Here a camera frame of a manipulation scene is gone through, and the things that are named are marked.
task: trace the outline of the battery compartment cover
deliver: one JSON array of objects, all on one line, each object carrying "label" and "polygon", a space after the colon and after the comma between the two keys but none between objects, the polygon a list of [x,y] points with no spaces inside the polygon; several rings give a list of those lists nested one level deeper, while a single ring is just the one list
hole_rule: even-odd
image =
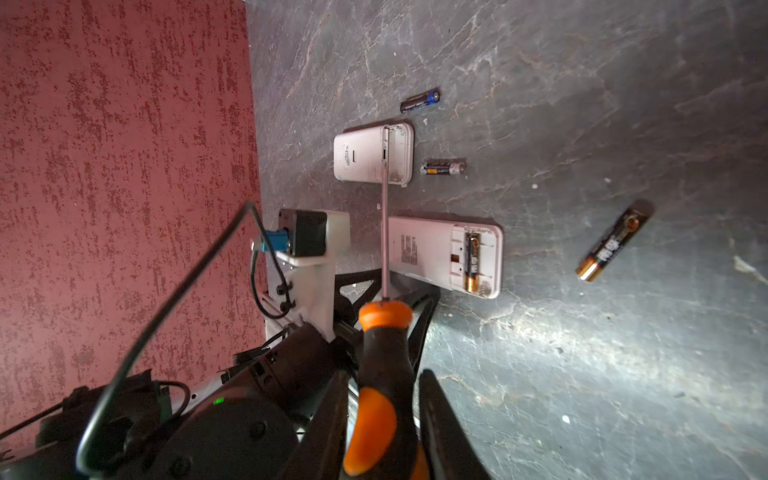
[{"label": "battery compartment cover", "polygon": [[408,185],[413,175],[413,127],[391,124],[336,135],[333,174],[339,180],[381,184],[384,155],[389,159],[389,184]]},{"label": "battery compartment cover", "polygon": [[[477,293],[464,288],[467,233],[480,237]],[[504,232],[496,225],[389,218],[389,268],[447,290],[496,298],[502,290],[503,250]]]}]

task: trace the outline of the blue battery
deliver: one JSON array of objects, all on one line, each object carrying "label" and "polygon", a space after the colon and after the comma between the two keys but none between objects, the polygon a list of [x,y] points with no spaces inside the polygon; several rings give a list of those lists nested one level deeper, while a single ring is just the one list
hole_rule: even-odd
[{"label": "blue battery", "polygon": [[408,98],[406,101],[402,102],[400,104],[400,112],[404,114],[414,108],[423,107],[424,105],[434,105],[439,101],[440,91],[437,88],[433,88],[430,91]]}]

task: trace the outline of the white plastic device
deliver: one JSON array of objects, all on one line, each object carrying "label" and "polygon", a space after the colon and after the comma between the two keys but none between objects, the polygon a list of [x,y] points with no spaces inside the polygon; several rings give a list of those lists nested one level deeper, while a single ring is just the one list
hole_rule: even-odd
[{"label": "white plastic device", "polygon": [[[480,236],[477,293],[464,288],[466,233]],[[504,232],[495,225],[389,218],[389,268],[447,290],[496,298],[502,290],[503,250]]]},{"label": "white plastic device", "polygon": [[[292,257],[286,252],[276,252],[277,259],[283,263],[286,281],[293,284],[290,291],[292,301],[296,302],[282,319],[265,323],[267,338],[279,332],[288,322],[302,325],[312,323],[318,332],[332,342],[336,338],[333,332],[333,286],[336,278],[336,260],[349,249],[349,214],[347,212],[324,211],[328,215],[326,222],[326,253],[318,257]],[[280,302],[268,294],[261,295],[263,303],[272,311],[280,311]]]},{"label": "white plastic device", "polygon": [[413,127],[381,125],[336,135],[333,174],[339,180],[382,183],[382,160],[389,160],[389,184],[405,187],[413,175]]}]

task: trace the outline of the black cable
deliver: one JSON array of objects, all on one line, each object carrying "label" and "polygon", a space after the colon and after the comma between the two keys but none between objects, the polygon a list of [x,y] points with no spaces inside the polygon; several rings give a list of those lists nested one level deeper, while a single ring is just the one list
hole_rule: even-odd
[{"label": "black cable", "polygon": [[[264,309],[264,305],[261,304],[261,300],[259,300],[259,293],[256,291],[256,280],[254,279],[254,274],[256,272],[256,258],[258,256],[259,249],[253,248],[253,253],[250,254],[250,291],[253,293],[253,299],[256,300],[256,306],[259,307],[259,311],[264,314],[264,316],[268,316],[271,319],[277,320],[283,318],[285,315],[288,315],[288,310],[282,312],[282,313],[270,313],[267,312]],[[288,289],[286,288],[286,302],[288,302],[288,305],[290,305],[290,295],[288,294]]]},{"label": "black cable", "polygon": [[190,388],[187,386],[186,383],[175,382],[174,380],[161,380],[160,382],[157,382],[157,384],[166,385],[166,386],[176,386],[184,390],[184,401],[181,403],[181,406],[179,407],[179,409],[173,414],[171,414],[170,418],[166,420],[166,422],[173,422],[175,419],[181,416],[181,414],[184,412],[184,409],[187,408],[187,405],[190,404],[190,399],[192,398],[192,392],[190,391]]},{"label": "black cable", "polygon": [[202,274],[202,272],[205,271],[205,269],[208,267],[208,265],[210,265],[214,258],[218,256],[219,252],[237,231],[237,228],[240,226],[240,223],[243,221],[243,218],[245,218],[247,214],[251,214],[253,216],[253,219],[256,221],[256,224],[259,227],[259,234],[264,240],[266,248],[270,251],[272,261],[274,262],[275,268],[277,269],[277,274],[280,276],[280,282],[282,282],[284,285],[286,298],[288,298],[288,283],[286,282],[286,277],[277,262],[275,249],[272,247],[272,241],[266,235],[264,225],[261,223],[259,212],[256,209],[256,204],[254,202],[246,202],[242,207],[240,207],[232,221],[230,221],[221,235],[219,235],[214,244],[210,246],[208,251],[203,255],[202,258],[200,258],[200,260],[187,274],[187,276],[184,277],[184,280],[179,283],[170,297],[165,300],[165,303],[163,303],[157,313],[155,313],[147,327],[144,328],[144,331],[141,332],[139,338],[136,340],[136,342],[134,342],[131,350],[128,351],[128,354],[120,364],[118,371],[114,374],[114,378],[101,394],[101,397],[99,398],[93,412],[91,413],[91,418],[88,420],[88,425],[85,427],[85,432],[83,433],[83,437],[80,440],[80,445],[78,446],[78,453],[75,456],[75,465],[77,466],[78,471],[83,475],[97,476],[99,473],[101,473],[99,466],[91,465],[88,454],[91,451],[91,447],[94,444],[94,440],[96,439],[99,430],[107,418],[107,412],[112,406],[115,395],[122,386],[123,381],[127,377],[128,373],[130,373],[131,369],[134,368],[134,365],[136,364],[139,355],[141,355],[141,352],[144,350],[144,347],[147,346],[150,339],[160,328],[160,325],[163,324],[168,315],[187,294],[187,291],[189,291],[192,285],[194,285],[195,281],[197,281],[197,278]]},{"label": "black cable", "polygon": [[265,347],[269,348],[269,346],[272,345],[272,342],[277,340],[277,337],[283,337],[283,340],[285,340],[286,334],[288,333],[288,330],[289,330],[288,326],[285,326],[285,328],[280,330],[278,333],[272,335],[272,337],[269,340],[264,342],[264,344],[261,346],[261,348],[265,348]]},{"label": "black cable", "polygon": [[13,427],[11,427],[8,430],[5,430],[3,433],[0,433],[0,440],[3,440],[8,435],[11,435],[13,433],[18,432],[19,430],[23,429],[27,425],[30,425],[32,423],[37,422],[39,419],[41,419],[43,417],[47,417],[48,415],[52,414],[56,410],[60,409],[62,405],[64,405],[63,402],[57,403],[56,405],[52,406],[50,409],[43,410],[42,412],[38,413],[37,415],[32,416],[32,417],[26,419],[24,422],[21,422],[18,425],[13,426]]}]

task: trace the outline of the small white debris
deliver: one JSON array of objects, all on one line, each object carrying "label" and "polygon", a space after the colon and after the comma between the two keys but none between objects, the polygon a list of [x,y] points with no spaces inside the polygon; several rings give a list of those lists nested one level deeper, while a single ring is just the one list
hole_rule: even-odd
[{"label": "small white debris", "polygon": [[749,265],[747,262],[744,261],[743,258],[739,257],[738,255],[735,255],[733,257],[733,268],[737,272],[751,275],[758,282],[765,283],[766,285],[768,285],[768,279],[764,277],[760,272],[758,272],[757,268]]}]

